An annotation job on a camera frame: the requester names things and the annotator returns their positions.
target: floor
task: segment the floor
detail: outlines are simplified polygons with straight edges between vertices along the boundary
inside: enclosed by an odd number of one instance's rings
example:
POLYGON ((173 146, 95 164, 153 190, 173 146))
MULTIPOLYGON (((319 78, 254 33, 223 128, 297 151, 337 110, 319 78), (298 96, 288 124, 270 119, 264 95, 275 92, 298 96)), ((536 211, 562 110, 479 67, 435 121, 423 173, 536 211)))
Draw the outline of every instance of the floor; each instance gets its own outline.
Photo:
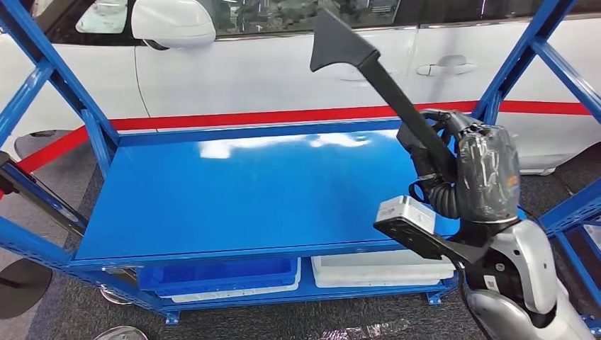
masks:
MULTIPOLYGON (((28 154, 47 138, 19 140, 21 154, 28 154)), ((601 144, 563 165, 550 176, 522 179, 522 204, 540 215, 570 192, 577 192, 601 174, 601 144)), ((79 211, 89 216, 102 180, 89 145, 83 145, 35 174, 79 211)), ((27 202, 10 195, 0 201, 0 215, 27 226, 56 244, 77 247, 59 226, 31 213, 27 202)), ((17 256, 0 249, 0 269, 17 256)), ((561 252, 556 262, 571 299, 581 312, 601 317, 561 252)), ((135 306, 106 302, 96 289, 55 275, 44 299, 15 319, 0 321, 4 340, 92 340, 104 330, 130 325, 151 340, 177 339, 483 339, 461 304, 451 293, 439 306, 429 306, 423 295, 397 295, 324 302, 238 307, 182 314, 178 326, 164 326, 157 315, 135 306)))

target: blue shelf frame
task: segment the blue shelf frame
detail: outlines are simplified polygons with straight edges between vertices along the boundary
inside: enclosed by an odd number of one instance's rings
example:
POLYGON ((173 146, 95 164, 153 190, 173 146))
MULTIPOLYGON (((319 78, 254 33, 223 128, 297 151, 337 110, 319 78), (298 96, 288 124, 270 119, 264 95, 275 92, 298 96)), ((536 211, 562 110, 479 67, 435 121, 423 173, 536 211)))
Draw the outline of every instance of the blue shelf frame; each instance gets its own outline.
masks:
POLYGON ((540 220, 547 236, 557 238, 593 300, 601 307, 601 291, 566 236, 574 231, 582 233, 597 260, 601 259, 601 251, 584 230, 584 225, 601 227, 601 178, 542 215, 540 220))
MULTIPOLYGON (((584 104, 591 114, 601 122, 601 97, 599 97, 595 91, 581 79, 580 75, 546 42, 547 38, 553 33, 559 22, 561 22, 564 16, 569 12, 574 2, 574 0, 546 0, 541 5, 523 36, 519 39, 515 48, 511 51, 509 57, 501 67, 499 73, 485 91, 482 99, 478 102, 473 112, 476 117, 483 119, 486 123, 494 124, 498 115, 500 103, 506 97, 507 93, 532 61, 534 56, 538 55, 570 89, 570 91, 575 94, 576 98, 584 104)), ((25 80, 16 95, 0 114, 0 143, 6 141, 12 129, 21 119, 46 81, 50 82, 57 89, 63 99, 68 102, 76 114, 83 120, 94 149, 94 154, 98 160, 102 175, 105 178, 107 177, 108 170, 111 166, 111 157, 116 152, 119 145, 175 142, 198 137, 198 133, 194 132, 155 132, 151 134, 136 134, 122 137, 113 128, 101 109, 96 105, 92 97, 75 77, 69 67, 64 63, 52 47, 50 41, 42 34, 33 18, 21 6, 18 0, 0 0, 0 25, 11 34, 13 39, 35 65, 33 72, 25 80)), ((389 122, 382 122, 381 124, 385 125, 389 124, 389 122)), ((316 127, 323 129, 323 132, 327 132, 336 128, 342 128, 343 130, 356 128, 360 125, 361 123, 356 123, 355 125, 338 123, 317 124, 316 127)), ((282 129, 302 130, 303 128, 304 127, 301 127, 300 125, 287 125, 278 128, 260 127, 254 129, 252 133, 255 133, 258 137, 280 134, 282 133, 282 129)), ((229 130, 229 133, 245 134, 249 132, 248 130, 242 130, 245 129, 229 130)), ((213 133, 211 137, 215 139, 219 138, 219 134, 222 132, 211 133, 213 133)), ((47 206, 52 207, 52 209, 54 209, 54 214, 65 218, 69 217, 69 214, 65 213, 65 206, 61 200, 52 196, 52 194, 48 193, 43 186, 36 181, 33 181, 31 178, 22 174, 19 175, 13 164, 5 163, 1 166, 0 170, 5 171, 6 173, 12 171, 15 174, 16 181, 23 187, 30 188, 40 201, 44 202, 47 206)), ((558 212, 554 215, 550 212, 547 214, 548 216, 546 215, 546 217, 544 217, 544 224, 549 229, 552 229, 553 227, 550 226, 555 225, 555 222, 559 221, 557 216, 566 217, 569 215, 574 217, 577 215, 574 212, 577 210, 576 208, 578 208, 577 204, 583 203, 584 200, 587 202, 590 201, 586 199, 580 200, 582 197, 587 197, 586 194, 581 195, 579 193, 574 197, 573 200, 569 200, 569 203, 564 203, 556 208, 559 209, 558 211, 566 213, 562 214, 558 212)), ((86 221, 78 218, 75 224, 77 225, 76 227, 84 230, 86 221)), ((555 232, 553 235, 557 236, 562 234, 555 232)), ((63 272, 69 276, 95 285, 96 287, 107 288, 124 300, 133 302, 138 306, 152 310, 160 315, 164 315, 167 318, 168 324, 175 324, 179 321, 180 310, 204 307, 225 307, 232 305, 231 300, 228 300, 227 302, 213 301, 211 303, 175 305, 169 300, 161 299, 156 295, 138 290, 105 271, 73 266, 74 252, 65 251, 55 244, 19 227, 3 217, 0 217, 0 246, 36 261, 39 264, 53 268, 56 271, 63 272)), ((303 269, 308 273, 305 275, 305 280, 308 282, 312 278, 312 275, 310 274, 309 267, 306 266, 307 261, 307 259, 303 260, 303 263, 305 263, 303 269)), ((307 290, 312 289, 310 284, 305 284, 304 288, 307 290)), ((451 288, 452 280, 443 280, 439 285, 422 286, 418 288, 389 288, 377 290, 374 290, 373 288, 363 290, 356 288, 336 288, 336 291, 321 290, 323 294, 318 293, 314 295, 298 296, 298 300, 294 300, 290 295, 275 298, 270 298, 270 295, 262 295, 256 299, 249 298, 248 300, 238 300, 238 302, 239 305, 248 305, 311 300, 308 296, 316 297, 315 300, 321 300, 378 294, 428 292, 427 297, 429 303, 437 304, 440 302, 441 294, 444 294, 451 288)))

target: car door handle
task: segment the car door handle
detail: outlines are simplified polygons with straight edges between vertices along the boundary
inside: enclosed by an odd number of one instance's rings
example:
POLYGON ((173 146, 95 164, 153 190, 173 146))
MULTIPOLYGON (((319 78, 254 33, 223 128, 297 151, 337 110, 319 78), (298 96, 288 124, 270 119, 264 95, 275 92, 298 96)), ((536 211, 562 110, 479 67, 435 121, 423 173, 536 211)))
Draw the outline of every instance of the car door handle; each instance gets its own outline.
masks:
POLYGON ((447 76, 452 74, 464 74, 477 69, 478 65, 466 63, 459 66, 440 66, 436 64, 422 65, 416 69, 417 74, 427 77, 447 76))
POLYGON ((463 55, 446 55, 436 64, 426 64, 418 67, 417 74, 426 77, 464 74, 477 69, 478 65, 468 62, 463 55))

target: lower shelf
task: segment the lower shelf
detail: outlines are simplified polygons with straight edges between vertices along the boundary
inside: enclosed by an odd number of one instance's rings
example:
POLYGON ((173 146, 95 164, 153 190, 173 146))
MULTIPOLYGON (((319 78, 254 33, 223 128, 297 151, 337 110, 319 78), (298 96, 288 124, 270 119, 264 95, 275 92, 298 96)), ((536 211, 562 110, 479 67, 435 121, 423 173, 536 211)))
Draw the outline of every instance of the lower shelf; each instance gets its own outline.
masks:
POLYGON ((228 299, 208 301, 175 303, 170 299, 163 299, 162 309, 168 311, 200 310, 205 308, 235 307, 245 305, 266 305, 271 303, 307 302, 317 300, 333 300, 342 298, 360 298, 377 295, 408 294, 408 293, 438 293, 453 288, 452 279, 441 280, 436 285, 410 285, 397 287, 346 287, 346 288, 318 288, 311 267, 311 259, 303 258, 301 261, 300 283, 298 289, 262 295, 248 295, 228 299))

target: black handle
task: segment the black handle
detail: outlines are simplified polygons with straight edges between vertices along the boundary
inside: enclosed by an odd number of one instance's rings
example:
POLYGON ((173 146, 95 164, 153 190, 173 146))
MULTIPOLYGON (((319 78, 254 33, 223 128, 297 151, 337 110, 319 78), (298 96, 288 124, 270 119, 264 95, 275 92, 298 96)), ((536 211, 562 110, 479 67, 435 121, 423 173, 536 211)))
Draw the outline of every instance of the black handle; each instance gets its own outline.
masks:
POLYGON ((457 178, 455 157, 386 72, 379 57, 380 52, 349 26, 327 9, 320 10, 315 21, 311 71, 341 62, 355 66, 426 147, 443 179, 454 183, 457 178))

